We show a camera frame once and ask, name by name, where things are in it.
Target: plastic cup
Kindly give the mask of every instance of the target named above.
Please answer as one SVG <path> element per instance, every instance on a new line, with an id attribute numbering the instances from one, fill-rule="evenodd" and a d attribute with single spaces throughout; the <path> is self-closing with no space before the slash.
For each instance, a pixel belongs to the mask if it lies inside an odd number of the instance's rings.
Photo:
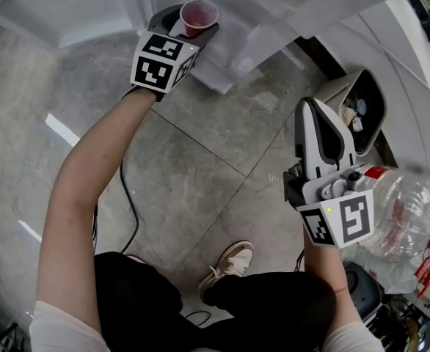
<path id="1" fill-rule="evenodd" d="M 208 29 L 218 19 L 218 10 L 207 0 L 189 1 L 183 5 L 179 14 L 189 37 Z"/>

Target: plastic bottle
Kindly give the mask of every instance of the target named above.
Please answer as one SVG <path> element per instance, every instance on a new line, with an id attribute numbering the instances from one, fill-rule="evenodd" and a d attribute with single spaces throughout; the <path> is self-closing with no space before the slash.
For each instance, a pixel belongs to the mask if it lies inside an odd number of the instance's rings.
<path id="1" fill-rule="evenodd" d="M 410 260 L 430 239 L 430 178 L 399 169 L 361 166 L 357 190 L 373 189 L 374 233 L 360 241 L 389 262 Z"/>

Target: cabinet door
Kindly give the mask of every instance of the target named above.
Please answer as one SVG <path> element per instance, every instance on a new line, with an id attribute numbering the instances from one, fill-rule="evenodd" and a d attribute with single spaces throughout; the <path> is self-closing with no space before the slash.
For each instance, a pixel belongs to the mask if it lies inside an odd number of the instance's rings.
<path id="1" fill-rule="evenodd" d="M 0 0 L 0 25 L 49 49 L 145 27 L 142 0 Z"/>

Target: sneaker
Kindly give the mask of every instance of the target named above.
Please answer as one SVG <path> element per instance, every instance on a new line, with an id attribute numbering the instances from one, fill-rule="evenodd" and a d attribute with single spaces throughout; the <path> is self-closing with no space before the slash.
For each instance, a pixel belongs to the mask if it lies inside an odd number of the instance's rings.
<path id="1" fill-rule="evenodd" d="M 131 260 L 137 261 L 138 263 L 143 263 L 144 265 L 146 265 L 147 263 L 140 260 L 137 256 L 134 256 L 132 254 L 126 254 L 126 257 L 129 257 Z"/>
<path id="2" fill-rule="evenodd" d="M 212 272 L 199 284 L 200 299 L 204 304 L 205 292 L 225 275 L 242 277 L 252 259 L 254 246 L 249 241 L 240 241 L 230 246 L 220 257 L 216 268 L 209 266 Z"/>

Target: gray tile floor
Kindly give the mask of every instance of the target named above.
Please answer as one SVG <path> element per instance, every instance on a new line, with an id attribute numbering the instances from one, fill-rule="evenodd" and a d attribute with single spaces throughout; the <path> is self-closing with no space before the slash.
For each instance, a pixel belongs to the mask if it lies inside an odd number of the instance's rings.
<path id="1" fill-rule="evenodd" d="M 45 119 L 82 136 L 127 90 L 135 45 L 135 34 L 121 34 L 51 54 L 0 28 L 0 304 L 24 328 L 34 308 L 34 234 L 71 148 Z M 294 268 L 302 230 L 282 189 L 295 163 L 291 114 L 323 82 L 292 44 L 227 95 L 187 78 L 140 128 L 126 158 L 141 218 L 129 252 L 183 291 L 184 312 L 204 309 L 197 283 L 231 243 L 254 243 L 251 274 Z M 134 228 L 117 177 L 101 197 L 98 226 L 98 252 L 121 249 Z"/>

